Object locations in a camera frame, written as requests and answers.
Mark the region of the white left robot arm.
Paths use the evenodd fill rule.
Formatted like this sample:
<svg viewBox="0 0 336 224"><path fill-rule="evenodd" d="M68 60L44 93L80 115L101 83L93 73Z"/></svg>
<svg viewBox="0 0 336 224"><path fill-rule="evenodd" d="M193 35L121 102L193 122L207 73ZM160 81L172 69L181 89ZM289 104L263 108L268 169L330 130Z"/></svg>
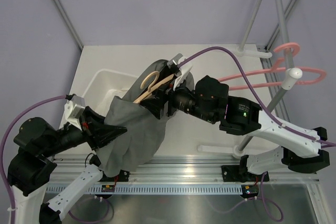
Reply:
<svg viewBox="0 0 336 224"><path fill-rule="evenodd" d="M86 107L79 125L67 122L55 130L43 118L25 121L14 138L18 154L8 167L7 182L12 193L11 223L61 223L81 196L99 180L113 176L113 167L94 156L83 172L61 193L43 202L56 163L50 157L83 143L93 151L105 147L127 132L125 127L104 124L104 117Z"/></svg>

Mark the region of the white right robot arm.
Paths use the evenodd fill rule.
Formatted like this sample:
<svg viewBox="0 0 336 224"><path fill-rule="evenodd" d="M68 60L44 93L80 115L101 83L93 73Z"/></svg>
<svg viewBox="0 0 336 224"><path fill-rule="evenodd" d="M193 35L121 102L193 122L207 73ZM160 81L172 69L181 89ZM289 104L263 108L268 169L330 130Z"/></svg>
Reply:
<svg viewBox="0 0 336 224"><path fill-rule="evenodd" d="M190 90L185 84L173 87L173 76L158 81L157 71L141 83L143 90L139 103L157 118L162 117L164 106L171 116L180 110L210 124L219 123L219 129L230 135L248 135L277 144L277 148L255 155L243 155L235 168L223 166L225 181L247 182L260 180L263 173L288 168L297 173L312 174L330 165L329 153L318 142L325 137L322 127L306 130L267 114L259 104L228 94L228 85L209 76Z"/></svg>

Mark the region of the beige wooden hanger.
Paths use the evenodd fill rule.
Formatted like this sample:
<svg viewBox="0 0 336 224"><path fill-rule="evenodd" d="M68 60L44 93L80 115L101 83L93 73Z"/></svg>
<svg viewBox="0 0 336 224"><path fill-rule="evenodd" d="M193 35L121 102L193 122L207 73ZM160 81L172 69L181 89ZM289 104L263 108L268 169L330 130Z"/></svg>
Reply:
<svg viewBox="0 0 336 224"><path fill-rule="evenodd" d="M136 98L133 103L139 104L141 101L145 100L146 98L150 97L153 93L153 91L155 91L158 87L160 87L161 85L170 82L173 77L174 74L169 75L168 77L164 78L163 80L158 82L158 79L160 77L160 72L159 71L153 71L151 72L149 75L147 75L141 85L140 85L140 89L144 89L144 85L149 81L149 79L154 76L153 81L148 85L147 90L144 91L143 94L141 94L138 98Z"/></svg>

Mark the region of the grey pleated skirt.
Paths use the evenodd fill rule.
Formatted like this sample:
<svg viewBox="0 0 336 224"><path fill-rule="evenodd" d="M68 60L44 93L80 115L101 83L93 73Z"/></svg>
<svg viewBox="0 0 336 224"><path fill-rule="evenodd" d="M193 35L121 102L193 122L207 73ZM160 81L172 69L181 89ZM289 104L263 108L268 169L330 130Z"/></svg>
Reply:
<svg viewBox="0 0 336 224"><path fill-rule="evenodd" d="M162 118L157 119L149 110L133 101L143 92L140 88L143 79L153 71L162 71L166 63L164 59L153 62L122 98L113 98L104 123L126 127L127 132L96 151L101 162L100 169L106 176L117 176L121 170L135 171L139 165L152 159L163 142L166 124L172 118L167 116L168 104L164 105Z"/></svg>

